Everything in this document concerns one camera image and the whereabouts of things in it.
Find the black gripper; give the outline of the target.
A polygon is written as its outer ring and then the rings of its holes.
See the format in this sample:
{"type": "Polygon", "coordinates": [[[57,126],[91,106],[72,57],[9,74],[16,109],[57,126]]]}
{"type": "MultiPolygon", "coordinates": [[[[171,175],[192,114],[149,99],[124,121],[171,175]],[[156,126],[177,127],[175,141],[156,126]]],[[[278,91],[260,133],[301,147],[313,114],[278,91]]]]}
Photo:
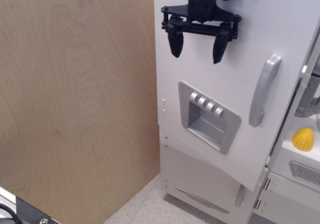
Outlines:
{"type": "Polygon", "coordinates": [[[170,50],[176,58],[183,49],[183,33],[214,36],[214,64],[222,60],[228,42],[238,38],[242,20],[241,16],[221,9],[217,0],[188,0],[186,5],[164,6],[161,12],[162,29],[168,33],[170,50]]]}

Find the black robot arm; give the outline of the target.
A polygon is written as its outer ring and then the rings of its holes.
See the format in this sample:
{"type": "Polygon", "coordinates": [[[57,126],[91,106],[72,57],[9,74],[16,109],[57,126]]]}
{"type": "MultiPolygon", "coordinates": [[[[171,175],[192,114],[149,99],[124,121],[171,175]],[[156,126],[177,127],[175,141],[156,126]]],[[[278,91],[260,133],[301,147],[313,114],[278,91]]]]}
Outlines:
{"type": "Polygon", "coordinates": [[[228,42],[238,38],[242,17],[217,5],[217,0],[188,0],[181,6],[164,6],[162,28],[168,34],[171,53],[179,57],[184,44],[183,33],[215,37],[213,63],[222,60],[228,42]]]}

